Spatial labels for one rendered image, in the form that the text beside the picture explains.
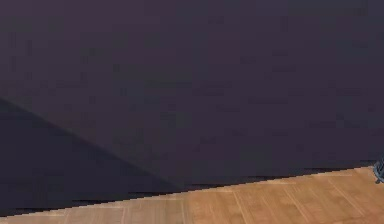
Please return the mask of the grey-blue wheeled chair base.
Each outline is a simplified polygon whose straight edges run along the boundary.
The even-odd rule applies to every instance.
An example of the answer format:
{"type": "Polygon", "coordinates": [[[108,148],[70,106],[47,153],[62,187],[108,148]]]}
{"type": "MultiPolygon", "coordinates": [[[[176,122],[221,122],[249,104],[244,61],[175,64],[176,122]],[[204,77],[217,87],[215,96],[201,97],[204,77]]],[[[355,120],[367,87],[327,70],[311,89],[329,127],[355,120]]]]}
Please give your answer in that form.
{"type": "Polygon", "coordinates": [[[376,177],[376,184],[384,183],[384,156],[374,164],[373,173],[376,177]]]}

